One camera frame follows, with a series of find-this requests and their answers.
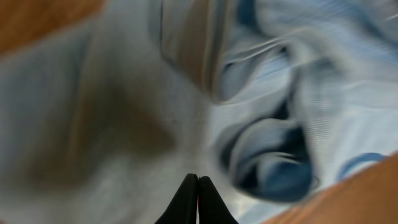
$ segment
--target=crumpled cloth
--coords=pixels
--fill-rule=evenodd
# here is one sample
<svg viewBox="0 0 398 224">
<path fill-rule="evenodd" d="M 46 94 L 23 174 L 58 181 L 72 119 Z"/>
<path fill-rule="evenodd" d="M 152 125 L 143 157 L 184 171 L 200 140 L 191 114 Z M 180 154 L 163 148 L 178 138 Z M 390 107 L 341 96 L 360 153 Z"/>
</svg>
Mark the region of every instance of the crumpled cloth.
<svg viewBox="0 0 398 224">
<path fill-rule="evenodd" d="M 383 7 L 179 4 L 111 1 L 0 58 L 0 218 L 154 223 L 196 173 L 239 223 L 260 223 L 398 149 Z"/>
</svg>

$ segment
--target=fold in fabric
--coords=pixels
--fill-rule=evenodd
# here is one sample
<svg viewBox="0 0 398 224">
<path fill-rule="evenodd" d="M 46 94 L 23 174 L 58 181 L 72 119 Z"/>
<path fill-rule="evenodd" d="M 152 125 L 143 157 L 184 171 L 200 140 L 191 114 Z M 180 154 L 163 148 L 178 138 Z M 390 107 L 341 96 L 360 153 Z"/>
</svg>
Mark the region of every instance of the fold in fabric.
<svg viewBox="0 0 398 224">
<path fill-rule="evenodd" d="M 222 2 L 213 1 L 206 8 L 212 16 L 202 24 L 205 30 L 225 27 L 220 38 L 197 37 L 222 46 L 201 61 L 206 65 L 208 60 L 214 63 L 214 58 L 220 58 L 217 69 L 197 74 L 209 80 L 205 93 L 216 104 L 235 106 L 250 102 L 266 105 L 266 100 L 259 99 L 270 102 L 275 93 L 283 91 L 278 105 L 286 105 L 288 114 L 284 119 L 275 113 L 260 114 L 221 136 L 222 143 L 215 147 L 221 151 L 220 162 L 235 187 L 273 202 L 298 202 L 313 190 L 335 183 L 339 172 L 347 173 L 345 162 L 351 158 L 374 152 L 392 154 L 398 149 L 395 143 L 385 147 L 377 143 L 385 133 L 358 129 L 369 126 L 370 117 L 376 129 L 394 129 L 392 123 L 398 121 L 397 105 L 383 97 L 383 93 L 396 92 L 387 82 L 398 85 L 393 77 L 398 69 L 393 29 L 398 25 L 396 2 L 228 1 L 228 10 L 232 10 L 219 25 L 216 18 L 223 13 L 216 6 Z M 189 10 L 196 10 L 195 3 Z M 177 30 L 175 35 L 187 36 L 197 28 L 191 21 L 195 19 L 184 20 L 183 26 L 165 22 L 162 30 Z M 170 49 L 180 54 L 195 51 L 192 47 L 197 39 L 184 40 L 190 45 L 176 41 L 172 48 L 163 43 L 164 55 L 167 57 Z M 183 61 L 167 58 L 191 75 Z M 381 110 L 388 118 L 379 117 L 381 110 L 373 111 L 371 105 L 380 102 L 385 102 Z M 370 145 L 359 144 L 362 136 L 367 136 Z"/>
</svg>

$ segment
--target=blue and white cloth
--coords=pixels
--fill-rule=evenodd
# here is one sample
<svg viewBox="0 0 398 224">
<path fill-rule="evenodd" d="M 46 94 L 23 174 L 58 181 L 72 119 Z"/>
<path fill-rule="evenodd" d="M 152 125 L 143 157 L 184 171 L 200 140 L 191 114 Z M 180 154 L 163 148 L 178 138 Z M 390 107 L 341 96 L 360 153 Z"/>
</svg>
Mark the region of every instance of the blue and white cloth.
<svg viewBox="0 0 398 224">
<path fill-rule="evenodd" d="M 260 223 L 398 150 L 394 1 L 115 0 L 0 58 L 0 218 Z"/>
</svg>

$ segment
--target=wooden surface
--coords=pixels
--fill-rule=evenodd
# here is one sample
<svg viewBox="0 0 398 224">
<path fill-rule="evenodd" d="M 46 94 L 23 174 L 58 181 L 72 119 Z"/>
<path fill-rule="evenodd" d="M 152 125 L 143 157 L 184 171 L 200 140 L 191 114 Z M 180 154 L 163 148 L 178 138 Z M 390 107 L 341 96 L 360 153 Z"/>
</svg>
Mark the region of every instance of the wooden surface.
<svg viewBox="0 0 398 224">
<path fill-rule="evenodd" d="M 101 0 L 0 0 L 0 54 L 96 12 Z M 398 156 L 266 224 L 398 223 Z"/>
<path fill-rule="evenodd" d="M 101 0 L 0 0 L 0 54 L 97 11 Z"/>
</svg>

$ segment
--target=black object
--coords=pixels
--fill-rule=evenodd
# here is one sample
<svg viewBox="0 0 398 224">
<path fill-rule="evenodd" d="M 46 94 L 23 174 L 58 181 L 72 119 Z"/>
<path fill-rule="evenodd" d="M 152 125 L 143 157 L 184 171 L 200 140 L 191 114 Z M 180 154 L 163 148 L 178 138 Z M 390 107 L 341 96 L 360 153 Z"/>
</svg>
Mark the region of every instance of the black object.
<svg viewBox="0 0 398 224">
<path fill-rule="evenodd" d="M 238 224 L 209 177 L 188 174 L 155 224 Z"/>
</svg>

